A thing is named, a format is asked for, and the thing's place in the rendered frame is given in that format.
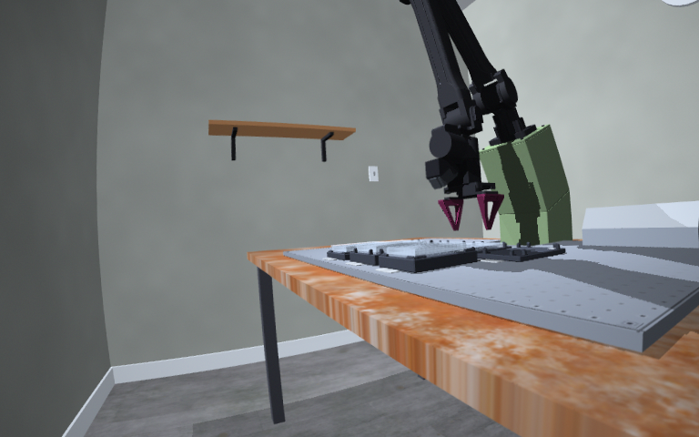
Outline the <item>grey button panel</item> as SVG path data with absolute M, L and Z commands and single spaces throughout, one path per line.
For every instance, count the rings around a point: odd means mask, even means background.
M 582 245 L 699 249 L 699 201 L 587 208 Z

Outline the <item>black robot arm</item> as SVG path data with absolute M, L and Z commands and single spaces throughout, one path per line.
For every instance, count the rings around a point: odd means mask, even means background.
M 480 182 L 478 138 L 470 135 L 483 131 L 482 116 L 494 114 L 496 138 L 489 141 L 490 146 L 526 137 L 537 128 L 535 124 L 526 127 L 523 117 L 519 118 L 515 85 L 504 69 L 497 72 L 492 66 L 456 0 L 400 2 L 411 4 L 416 15 L 441 108 L 443 125 L 431 131 L 430 140 L 436 159 L 425 162 L 426 179 L 434 189 Z M 471 75 L 469 89 L 450 37 Z

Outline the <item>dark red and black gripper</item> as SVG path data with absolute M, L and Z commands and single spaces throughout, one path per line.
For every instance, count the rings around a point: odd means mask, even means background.
M 460 226 L 460 222 L 461 222 L 463 199 L 460 197 L 465 197 L 464 199 L 466 199 L 466 198 L 477 198 L 478 199 L 483 223 L 484 223 L 486 230 L 490 230 L 492 228 L 496 214 L 497 214 L 497 212 L 501 206 L 501 203 L 504 199 L 504 195 L 498 194 L 498 191 L 483 191 L 483 190 L 487 190 L 487 189 L 496 189 L 496 188 L 495 188 L 495 183 L 481 182 L 480 160 L 478 162 L 479 162 L 478 167 L 479 167 L 479 180 L 480 180 L 480 182 L 473 182 L 473 183 L 443 188 L 444 194 L 450 194 L 450 193 L 456 192 L 458 197 L 448 197 L 448 198 L 444 198 L 443 200 L 438 200 L 438 203 L 441 206 L 441 209 L 445 213 L 446 217 L 448 218 L 453 230 L 459 230 L 459 226 Z M 493 202 L 490 219 L 488 218 L 488 201 Z M 451 215 L 451 211 L 449 209 L 449 206 L 455 207 L 455 216 L 456 216 L 455 223 L 454 223 L 453 217 Z

